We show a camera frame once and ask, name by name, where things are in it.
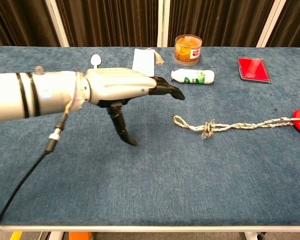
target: robotic arm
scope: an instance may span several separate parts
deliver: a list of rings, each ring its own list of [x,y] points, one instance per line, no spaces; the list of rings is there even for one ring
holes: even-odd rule
[[[38,117],[82,108],[90,102],[107,108],[116,132],[126,143],[137,145],[126,130],[121,108],[130,99],[165,95],[184,100],[182,92],[162,77],[148,77],[129,68],[92,68],[81,72],[0,73],[0,121]]]

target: blue table cover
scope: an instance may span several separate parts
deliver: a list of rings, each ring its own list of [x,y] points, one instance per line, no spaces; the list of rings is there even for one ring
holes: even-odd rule
[[[173,48],[155,75],[181,68]],[[131,68],[132,47],[0,47],[0,73]],[[272,84],[242,81],[238,57],[263,58]],[[123,107],[139,146],[117,136],[106,109],[72,112],[55,151],[22,186],[1,225],[300,226],[300,133],[293,126],[230,129],[201,139],[175,125],[259,123],[300,108],[300,48],[203,47],[189,69],[212,70],[211,85],[172,83],[170,95]],[[0,210],[46,146],[61,114],[0,122]]]

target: knotted rope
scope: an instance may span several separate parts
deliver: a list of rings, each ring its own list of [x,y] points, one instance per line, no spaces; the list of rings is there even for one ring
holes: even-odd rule
[[[283,126],[293,126],[294,123],[292,121],[300,120],[299,118],[288,118],[288,117],[281,117],[276,119],[267,120],[260,123],[234,123],[234,124],[220,124],[215,123],[214,119],[210,122],[205,122],[204,125],[200,126],[191,126],[183,120],[182,117],[175,115],[172,117],[175,124],[179,127],[190,129],[195,132],[202,132],[201,137],[203,139],[210,138],[214,132],[222,132],[228,129],[256,129],[256,128],[275,128],[275,127],[283,127]]]

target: red case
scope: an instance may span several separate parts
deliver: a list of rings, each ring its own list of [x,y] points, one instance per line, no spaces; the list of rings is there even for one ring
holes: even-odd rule
[[[239,57],[238,67],[243,81],[270,84],[270,78],[265,60],[262,58]]]

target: white bottle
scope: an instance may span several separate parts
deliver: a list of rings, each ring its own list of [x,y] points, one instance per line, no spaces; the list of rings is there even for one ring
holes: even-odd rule
[[[186,84],[211,84],[215,73],[211,70],[178,69],[171,72],[171,78],[179,83]]]

